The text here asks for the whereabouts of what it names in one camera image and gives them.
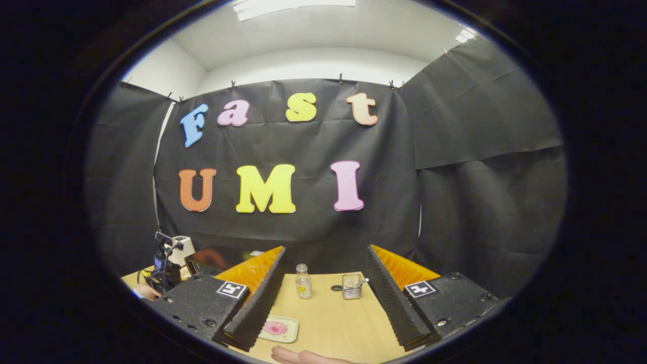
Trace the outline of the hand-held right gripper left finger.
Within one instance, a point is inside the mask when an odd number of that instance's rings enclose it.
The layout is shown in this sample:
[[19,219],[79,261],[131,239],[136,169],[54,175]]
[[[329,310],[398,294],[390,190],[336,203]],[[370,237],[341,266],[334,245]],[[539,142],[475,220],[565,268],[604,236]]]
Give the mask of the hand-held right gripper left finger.
[[284,255],[278,246],[219,274],[197,272],[150,305],[192,336],[249,351],[281,289]]

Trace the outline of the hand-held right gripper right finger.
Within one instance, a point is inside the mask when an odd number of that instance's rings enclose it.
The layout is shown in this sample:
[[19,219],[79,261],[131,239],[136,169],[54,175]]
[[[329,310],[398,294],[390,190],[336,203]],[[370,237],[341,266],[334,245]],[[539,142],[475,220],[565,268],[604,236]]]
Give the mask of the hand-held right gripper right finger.
[[440,275],[375,245],[367,249],[366,274],[406,351],[453,336],[500,305],[461,272]]

